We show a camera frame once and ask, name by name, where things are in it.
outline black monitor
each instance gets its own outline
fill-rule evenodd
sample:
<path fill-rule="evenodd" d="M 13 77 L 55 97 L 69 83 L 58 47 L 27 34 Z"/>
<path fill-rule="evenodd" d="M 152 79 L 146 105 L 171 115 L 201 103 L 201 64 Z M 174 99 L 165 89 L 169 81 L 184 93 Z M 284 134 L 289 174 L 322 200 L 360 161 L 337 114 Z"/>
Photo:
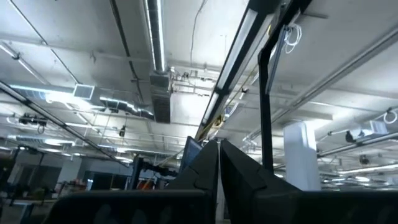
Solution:
<path fill-rule="evenodd" d="M 191 164 L 193 159 L 199 154 L 202 148 L 202 145 L 200 145 L 191 136 L 188 136 L 181 160 L 180 173 L 186 168 L 186 166 L 189 166 L 189 164 Z"/>

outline ceiling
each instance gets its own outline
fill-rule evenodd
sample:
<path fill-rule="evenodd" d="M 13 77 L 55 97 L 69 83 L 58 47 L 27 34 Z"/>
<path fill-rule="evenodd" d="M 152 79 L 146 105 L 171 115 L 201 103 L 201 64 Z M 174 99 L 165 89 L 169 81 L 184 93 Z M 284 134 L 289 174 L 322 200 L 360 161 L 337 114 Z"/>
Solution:
<path fill-rule="evenodd" d="M 245 0 L 207 0 L 198 12 L 199 0 L 163 1 L 165 56 L 174 78 L 170 124 L 122 111 L 77 111 L 56 101 L 33 101 L 64 123 L 72 124 L 74 130 L 95 144 L 129 149 L 112 152 L 116 156 L 132 159 L 138 153 L 150 158 L 156 155 L 158 159 L 178 154 L 187 136 L 197 132 L 247 3 Z M 289 122 L 301 120 L 312 126 L 317 148 L 328 151 L 349 144 L 344 134 L 324 138 L 329 131 L 369 121 L 398 105 L 397 7 L 398 2 L 392 0 L 321 0 L 313 1 L 306 15 L 298 17 L 295 22 L 302 28 L 302 38 L 290 54 L 282 49 L 271 91 L 275 163 L 284 163 L 283 126 Z M 151 107 L 152 59 L 142 1 L 13 0 L 1 1 L 0 10 L 1 44 L 20 57 L 15 60 L 0 50 L 0 80 L 71 89 L 78 81 L 98 87 L 110 98 Z M 346 69 L 364 53 L 368 53 L 366 60 Z M 243 86 L 248 92 L 231 101 L 229 106 L 238 103 L 234 113 L 220 129 L 210 131 L 238 147 L 245 146 L 243 139 L 260 124 L 259 84 L 254 78 L 258 70 L 256 55 L 233 91 L 240 91 L 248 79 L 249 83 Z M 305 102 L 298 104 L 303 97 Z M 23 126 L 12 117 L 33 111 L 4 94 L 0 95 L 0 103 L 2 137 L 76 139 L 52 123 L 39 134 L 36 126 Z M 123 126 L 126 133 L 122 138 L 119 132 Z M 394 132 L 398 124 L 387 124 L 387 128 Z M 252 140 L 256 146 L 251 146 L 248 154 L 260 161 L 261 136 L 254 136 Z M 82 141 L 75 141 L 75 146 L 68 149 L 52 148 L 64 153 L 67 150 L 68 154 L 100 156 Z M 397 149 L 395 141 L 384 141 L 326 156 L 319 160 L 319 165 L 323 172 L 358 169 L 363 166 L 359 156 L 366 154 L 372 158 L 369 166 L 381 166 L 396 162 Z M 109 151 L 115 150 L 116 147 L 109 148 Z M 389 174 L 372 178 L 391 181 L 394 171 L 386 173 Z"/>

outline computer monitor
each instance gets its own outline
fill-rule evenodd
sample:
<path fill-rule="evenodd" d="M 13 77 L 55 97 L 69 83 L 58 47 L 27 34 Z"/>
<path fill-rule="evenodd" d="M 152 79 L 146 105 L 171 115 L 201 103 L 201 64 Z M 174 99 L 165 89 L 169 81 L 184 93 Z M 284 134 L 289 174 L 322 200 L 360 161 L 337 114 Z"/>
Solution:
<path fill-rule="evenodd" d="M 193 159 L 199 154 L 202 148 L 203 147 L 196 140 L 194 140 L 191 136 L 188 136 L 181 160 L 180 173 L 186 168 L 186 166 L 191 164 Z"/>

